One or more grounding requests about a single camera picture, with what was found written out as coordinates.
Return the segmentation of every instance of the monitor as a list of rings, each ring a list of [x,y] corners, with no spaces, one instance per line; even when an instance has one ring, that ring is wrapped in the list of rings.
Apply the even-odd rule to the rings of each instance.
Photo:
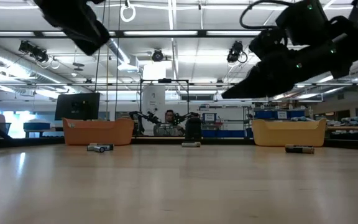
[[[62,118],[90,120],[99,118],[100,93],[60,95],[57,98],[55,120]]]

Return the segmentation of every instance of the ceiling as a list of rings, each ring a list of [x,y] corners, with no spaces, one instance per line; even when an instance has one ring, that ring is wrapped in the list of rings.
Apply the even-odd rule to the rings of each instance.
[[[325,10],[328,18],[334,16],[348,16],[350,13],[351,0],[321,0],[322,5],[332,3]],[[168,10],[168,0],[131,0],[130,4],[135,7],[135,18],[130,22],[120,19],[120,1],[106,1],[111,7],[91,5],[102,20],[103,9],[104,25],[109,30],[241,30],[239,17],[246,8],[248,0],[176,0],[176,11],[173,11],[172,19]],[[276,5],[264,5],[251,10],[244,18],[249,25],[272,25],[275,18],[280,14],[280,7]],[[131,16],[131,10],[125,10],[124,15]],[[55,30],[43,18],[36,7],[32,7],[29,1],[24,0],[0,0],[0,31],[23,31],[23,30]],[[108,61],[107,48],[101,49],[92,57],[86,56],[80,50],[76,50],[70,39],[32,39],[32,38],[0,38],[0,48],[8,50],[15,55],[21,55],[18,51],[20,42],[28,40],[32,44],[46,49],[47,53],[54,56],[60,62],[57,69],[48,68],[51,72],[68,79],[71,82],[82,83],[86,78],[97,79],[98,83],[115,82],[117,78],[117,61]],[[193,82],[215,82],[223,78],[227,82],[239,82],[243,80],[247,72],[259,59],[254,54],[249,54],[248,62],[235,67],[230,67],[226,62],[228,49],[235,40],[241,40],[247,47],[252,38],[175,38],[178,49],[177,78],[189,79]],[[174,78],[172,68],[173,57],[171,38],[120,38],[115,39],[119,47],[128,55],[138,56],[141,65],[152,63],[149,52],[154,49],[162,49],[169,58],[163,62],[167,68],[167,77]],[[32,60],[24,56],[23,60]],[[85,64],[82,72],[76,72],[73,77],[75,66],[73,62]],[[133,82],[139,79],[137,73],[118,72],[119,82]]]

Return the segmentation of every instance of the white ceiling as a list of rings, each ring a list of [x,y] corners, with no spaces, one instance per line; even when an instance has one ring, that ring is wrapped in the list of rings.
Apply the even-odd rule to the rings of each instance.
[[[146,7],[157,6],[167,7],[168,0],[143,0],[130,1],[131,4],[139,4]],[[197,6],[199,0],[177,0],[177,8]],[[176,29],[201,29],[201,12],[203,13],[203,29],[242,29],[239,25],[239,16],[245,9],[248,0],[202,0],[203,6],[220,5],[237,5],[235,9],[197,9],[177,10]],[[107,4],[117,5],[120,1],[109,1]],[[351,0],[336,0],[331,7],[350,6]],[[0,6],[28,6],[23,0],[1,0]],[[101,19],[103,7],[92,6],[95,13]],[[168,10],[149,9],[145,7],[135,7],[136,17],[131,22],[123,22],[119,19],[119,7],[107,7],[104,25],[109,30],[169,30],[170,23],[168,19]],[[275,18],[280,11],[253,9],[245,17],[244,21],[250,25],[269,25],[274,24]],[[328,18],[334,16],[348,16],[350,10],[326,10]],[[54,30],[54,28],[44,21],[38,9],[0,9],[0,30]],[[25,39],[4,39],[0,38],[0,47],[20,55],[18,51],[20,42]],[[56,56],[61,62],[61,66],[54,70],[49,68],[53,73],[67,77],[74,82],[83,82],[85,78],[96,77],[97,63],[95,57],[86,57],[81,52],[76,58],[77,62],[84,63],[86,66],[83,72],[73,78],[75,45],[70,39],[26,39],[40,48],[47,49],[48,54]],[[259,60],[250,54],[247,63],[240,67],[230,67],[226,62],[228,49],[235,40],[241,40],[244,46],[248,46],[252,40],[250,38],[177,38],[178,45],[178,76],[181,79],[190,79],[194,82],[216,81],[217,78],[225,78],[230,82],[239,82],[246,77],[249,69]],[[119,39],[119,47],[127,54],[136,55],[141,59],[141,64],[151,63],[147,59],[147,52],[154,49],[162,49],[163,53],[172,57],[172,40],[171,38],[138,38],[138,39]],[[107,49],[101,49],[102,57],[100,58],[99,82],[106,81],[106,74],[109,74],[109,82],[114,82],[116,77],[117,63],[115,60],[109,62],[107,66]],[[173,78],[172,64],[166,62],[167,74]],[[119,73],[121,81],[130,82],[132,79],[138,79],[138,75],[133,73]]]

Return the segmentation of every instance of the lab workstation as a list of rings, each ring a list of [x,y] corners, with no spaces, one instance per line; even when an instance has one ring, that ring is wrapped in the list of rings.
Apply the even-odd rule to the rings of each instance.
[[[0,1],[0,223],[358,222],[358,0]]]

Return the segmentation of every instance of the security camera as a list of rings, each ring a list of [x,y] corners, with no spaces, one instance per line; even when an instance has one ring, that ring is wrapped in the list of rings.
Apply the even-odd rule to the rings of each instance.
[[[164,54],[161,50],[154,50],[154,54],[152,56],[153,62],[161,62],[164,59]]]

